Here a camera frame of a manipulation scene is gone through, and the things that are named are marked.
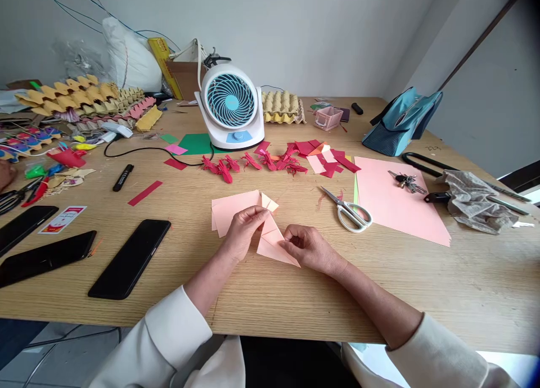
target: black pen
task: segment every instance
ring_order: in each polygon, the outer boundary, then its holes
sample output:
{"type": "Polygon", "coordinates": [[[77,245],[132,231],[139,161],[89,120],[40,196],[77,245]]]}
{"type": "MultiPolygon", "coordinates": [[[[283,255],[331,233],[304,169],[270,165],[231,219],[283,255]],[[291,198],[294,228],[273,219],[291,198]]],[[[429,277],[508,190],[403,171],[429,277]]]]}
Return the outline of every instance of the black pen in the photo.
{"type": "Polygon", "coordinates": [[[133,170],[133,165],[127,165],[118,178],[118,181],[116,181],[116,184],[112,188],[113,191],[120,191],[122,189],[122,186],[125,183],[125,180],[128,178],[129,173],[133,170]]]}

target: white sleeve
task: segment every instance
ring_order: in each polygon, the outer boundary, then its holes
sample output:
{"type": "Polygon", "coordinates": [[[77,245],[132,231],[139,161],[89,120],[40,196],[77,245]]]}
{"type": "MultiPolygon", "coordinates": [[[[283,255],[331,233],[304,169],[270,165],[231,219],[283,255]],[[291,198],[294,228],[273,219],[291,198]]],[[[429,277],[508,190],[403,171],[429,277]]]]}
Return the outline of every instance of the white sleeve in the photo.
{"type": "Polygon", "coordinates": [[[211,336],[206,320],[180,287],[150,308],[84,386],[168,387],[176,370],[211,336]]]}
{"type": "Polygon", "coordinates": [[[388,357],[412,388],[518,385],[500,367],[489,364],[459,337],[424,314],[415,334],[388,357]]]}

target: floor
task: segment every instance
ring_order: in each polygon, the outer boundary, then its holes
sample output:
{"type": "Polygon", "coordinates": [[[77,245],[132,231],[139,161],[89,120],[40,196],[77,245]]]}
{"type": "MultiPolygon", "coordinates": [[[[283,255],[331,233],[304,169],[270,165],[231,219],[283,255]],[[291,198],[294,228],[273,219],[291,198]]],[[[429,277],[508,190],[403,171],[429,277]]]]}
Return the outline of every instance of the floor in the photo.
{"type": "MultiPolygon", "coordinates": [[[[57,339],[73,329],[67,323],[50,323],[34,340],[57,339]]],[[[109,327],[85,325],[73,336],[110,330],[109,327]]],[[[122,328],[125,337],[130,328],[122,328]]],[[[118,344],[116,332],[59,344],[47,357],[31,379],[29,388],[78,388],[95,372],[103,359],[118,344]]],[[[30,349],[20,353],[0,371],[0,388],[22,388],[34,367],[49,348],[30,349]]],[[[363,361],[377,374],[408,387],[391,363],[383,345],[354,344],[363,361]]],[[[498,364],[522,387],[527,388],[529,376],[537,366],[538,358],[522,354],[490,353],[480,351],[487,361],[498,364]]]]}

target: hand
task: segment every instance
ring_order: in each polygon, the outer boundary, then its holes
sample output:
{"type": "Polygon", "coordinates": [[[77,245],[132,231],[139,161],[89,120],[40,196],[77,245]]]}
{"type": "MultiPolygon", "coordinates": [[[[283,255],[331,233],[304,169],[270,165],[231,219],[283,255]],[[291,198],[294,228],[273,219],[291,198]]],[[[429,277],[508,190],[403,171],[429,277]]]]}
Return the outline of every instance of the hand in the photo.
{"type": "Polygon", "coordinates": [[[17,175],[17,170],[6,160],[0,160],[0,192],[7,187],[17,175]]]}
{"type": "Polygon", "coordinates": [[[300,265],[317,270],[330,277],[338,276],[347,261],[328,244],[319,231],[313,227],[289,225],[283,235],[285,241],[280,242],[300,265]]]}
{"type": "Polygon", "coordinates": [[[235,260],[242,261],[248,252],[253,234],[262,227],[269,215],[270,211],[259,205],[236,213],[232,218],[227,237],[218,252],[231,255],[235,260]]]}

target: small pink box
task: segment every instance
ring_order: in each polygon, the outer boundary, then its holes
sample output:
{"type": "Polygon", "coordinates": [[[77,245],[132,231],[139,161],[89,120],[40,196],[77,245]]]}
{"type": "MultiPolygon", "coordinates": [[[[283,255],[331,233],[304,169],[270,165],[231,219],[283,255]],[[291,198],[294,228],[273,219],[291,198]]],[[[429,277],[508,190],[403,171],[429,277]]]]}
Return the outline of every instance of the small pink box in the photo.
{"type": "Polygon", "coordinates": [[[322,130],[334,129],[339,125],[343,110],[334,107],[326,107],[315,112],[315,125],[322,130]]]}

